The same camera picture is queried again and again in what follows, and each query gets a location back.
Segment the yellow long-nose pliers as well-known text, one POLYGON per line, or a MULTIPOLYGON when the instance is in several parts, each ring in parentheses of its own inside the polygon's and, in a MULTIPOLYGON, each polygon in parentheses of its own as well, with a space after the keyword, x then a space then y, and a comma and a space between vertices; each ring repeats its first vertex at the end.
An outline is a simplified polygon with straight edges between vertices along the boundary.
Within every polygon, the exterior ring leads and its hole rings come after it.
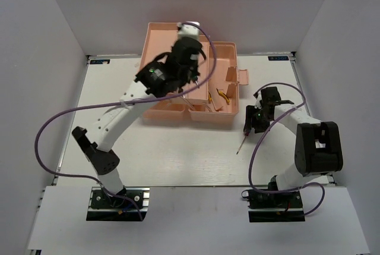
POLYGON ((221 96, 225 100, 227 105, 229 105, 230 104, 229 97, 222 90, 219 90, 219 89, 216 89, 216 90, 217 90, 218 95, 221 96))

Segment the purple handle screwdriver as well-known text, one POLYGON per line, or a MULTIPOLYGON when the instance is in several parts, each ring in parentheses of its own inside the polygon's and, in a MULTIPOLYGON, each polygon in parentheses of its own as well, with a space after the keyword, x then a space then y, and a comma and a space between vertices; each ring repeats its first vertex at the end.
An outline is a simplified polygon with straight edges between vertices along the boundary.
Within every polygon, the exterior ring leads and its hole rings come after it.
POLYGON ((240 152, 242 146, 244 145, 244 143, 245 143, 245 141, 246 141, 246 139, 247 139, 248 136, 249 136, 249 132, 245 132, 243 140, 242 140, 242 142, 241 142, 241 144, 240 144, 240 146, 239 146, 239 148, 238 148, 238 150, 236 152, 237 155, 239 154, 239 152, 240 152))

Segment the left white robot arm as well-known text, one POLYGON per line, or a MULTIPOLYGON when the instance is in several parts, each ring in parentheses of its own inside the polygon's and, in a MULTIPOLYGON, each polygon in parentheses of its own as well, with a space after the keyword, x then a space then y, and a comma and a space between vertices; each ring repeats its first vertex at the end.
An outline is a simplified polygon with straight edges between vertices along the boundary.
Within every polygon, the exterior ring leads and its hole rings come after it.
POLYGON ((180 37, 171 51, 157 55, 135 76, 119 105, 109 109, 89 128, 75 127, 72 136, 93 166, 105 189, 105 200, 113 207, 125 201, 125 187, 117 166, 120 159, 112 150, 122 133, 146 110, 154 106, 149 98, 181 92, 197 81, 198 57, 204 55, 198 37, 180 37))

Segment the pink plastic tool box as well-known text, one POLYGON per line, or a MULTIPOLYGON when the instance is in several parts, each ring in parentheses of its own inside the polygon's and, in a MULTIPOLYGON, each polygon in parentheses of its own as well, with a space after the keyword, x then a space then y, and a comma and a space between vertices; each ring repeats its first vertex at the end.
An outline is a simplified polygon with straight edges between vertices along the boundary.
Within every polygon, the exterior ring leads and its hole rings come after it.
MULTIPOLYGON (((149 23, 145 44, 140 61, 140 70, 163 52, 169 52, 177 39, 176 23, 149 23)), ((207 38, 200 33, 199 41, 207 57, 206 62, 200 55, 198 58, 200 76, 198 82, 211 72, 214 54, 207 38)), ((239 112, 239 86, 249 84, 248 70, 241 70, 237 64, 236 45, 233 42, 213 41, 216 48, 216 69, 206 84, 184 96, 157 103, 143 113, 144 118, 210 122, 231 124, 239 112), (218 95, 222 90, 230 99, 227 105, 218 95), (212 103, 208 103, 208 92, 212 103)))

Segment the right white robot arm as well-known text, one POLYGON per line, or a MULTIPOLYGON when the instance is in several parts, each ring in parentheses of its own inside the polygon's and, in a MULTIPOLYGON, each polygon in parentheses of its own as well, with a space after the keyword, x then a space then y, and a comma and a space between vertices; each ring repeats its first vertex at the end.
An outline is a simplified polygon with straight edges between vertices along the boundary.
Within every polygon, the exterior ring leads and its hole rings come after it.
POLYGON ((254 93, 255 112, 244 133, 261 134, 249 162, 249 174, 260 146, 276 124, 283 125, 296 137, 294 162, 274 176, 274 188, 259 189, 252 178, 248 179, 254 191, 268 194, 269 202, 280 207, 289 201, 289 193, 313 185, 315 178, 342 170, 343 153, 338 125, 333 121, 318 120, 303 111, 305 96, 298 105, 282 99, 277 85, 276 82, 265 84, 254 93))

